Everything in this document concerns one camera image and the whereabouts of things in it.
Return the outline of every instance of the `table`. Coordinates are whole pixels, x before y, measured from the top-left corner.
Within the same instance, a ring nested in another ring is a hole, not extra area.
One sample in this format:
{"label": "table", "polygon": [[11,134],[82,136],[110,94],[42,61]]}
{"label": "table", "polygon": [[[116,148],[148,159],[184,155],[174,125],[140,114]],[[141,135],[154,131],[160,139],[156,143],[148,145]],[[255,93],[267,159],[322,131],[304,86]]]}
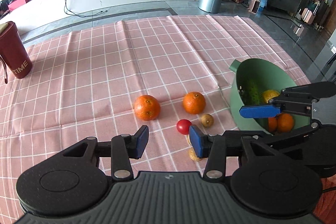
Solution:
{"label": "table", "polygon": [[[139,170],[202,172],[206,160],[188,156],[186,136],[176,130],[185,118],[206,133],[237,130],[230,114],[234,59],[266,59],[298,85],[309,83],[288,54],[251,19],[225,16],[169,16],[117,22],[72,32],[27,49],[34,64],[22,80],[9,74],[0,85],[1,223],[22,215],[15,191],[26,169],[86,138],[109,141],[118,134],[150,129]],[[205,130],[197,115],[183,110],[182,98],[199,91],[204,113],[214,116]],[[136,119],[132,102],[150,94],[161,104],[157,120]],[[227,175],[237,168],[227,159]],[[110,175],[110,161],[100,168]]]}

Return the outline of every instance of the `cup strap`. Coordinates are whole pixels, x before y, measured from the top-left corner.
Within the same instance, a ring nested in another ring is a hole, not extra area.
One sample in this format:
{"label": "cup strap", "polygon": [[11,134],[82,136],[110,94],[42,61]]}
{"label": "cup strap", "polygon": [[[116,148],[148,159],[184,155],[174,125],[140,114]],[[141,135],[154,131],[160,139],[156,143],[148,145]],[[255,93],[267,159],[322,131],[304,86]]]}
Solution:
{"label": "cup strap", "polygon": [[0,56],[0,61],[3,65],[3,69],[4,69],[4,72],[5,72],[5,76],[4,76],[4,79],[5,79],[5,84],[8,83],[8,75],[7,75],[7,65],[5,63],[5,61],[2,59],[2,57]]}

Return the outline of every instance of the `green colander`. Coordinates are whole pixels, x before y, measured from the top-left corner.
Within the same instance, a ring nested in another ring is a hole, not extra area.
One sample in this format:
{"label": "green colander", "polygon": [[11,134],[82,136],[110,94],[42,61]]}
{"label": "green colander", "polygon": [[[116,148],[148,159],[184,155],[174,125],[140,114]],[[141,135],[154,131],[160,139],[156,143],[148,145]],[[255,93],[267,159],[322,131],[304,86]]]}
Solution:
{"label": "green colander", "polygon": [[[277,65],[258,58],[247,59],[243,62],[234,60],[230,66],[230,70],[236,73],[230,93],[230,108],[233,119],[240,130],[263,130],[269,133],[267,119],[247,119],[239,114],[240,108],[244,105],[239,88],[246,83],[246,80],[252,79],[258,87],[258,91],[262,94],[265,90],[277,90],[296,86],[290,76],[285,73]],[[309,117],[293,115],[295,120],[294,128],[306,126],[310,122]]]}

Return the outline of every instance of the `red cherry tomato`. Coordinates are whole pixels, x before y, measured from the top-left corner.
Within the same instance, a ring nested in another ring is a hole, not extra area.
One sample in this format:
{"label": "red cherry tomato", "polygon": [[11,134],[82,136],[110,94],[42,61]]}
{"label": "red cherry tomato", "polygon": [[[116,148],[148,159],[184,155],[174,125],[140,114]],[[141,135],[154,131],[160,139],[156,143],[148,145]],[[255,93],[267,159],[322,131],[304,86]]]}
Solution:
{"label": "red cherry tomato", "polygon": [[178,123],[176,124],[177,131],[183,135],[188,135],[189,134],[189,127],[191,126],[191,121],[183,119],[179,120]]}

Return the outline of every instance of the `red box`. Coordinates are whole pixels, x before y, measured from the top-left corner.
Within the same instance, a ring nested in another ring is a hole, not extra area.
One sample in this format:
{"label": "red box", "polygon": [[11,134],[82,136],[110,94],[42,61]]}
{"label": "red box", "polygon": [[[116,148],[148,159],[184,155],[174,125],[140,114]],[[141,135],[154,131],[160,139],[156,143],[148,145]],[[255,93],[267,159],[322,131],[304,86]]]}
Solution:
{"label": "red box", "polygon": [[13,0],[10,4],[8,4],[8,10],[13,11],[16,8],[19,8],[23,4],[26,4],[29,0]]}

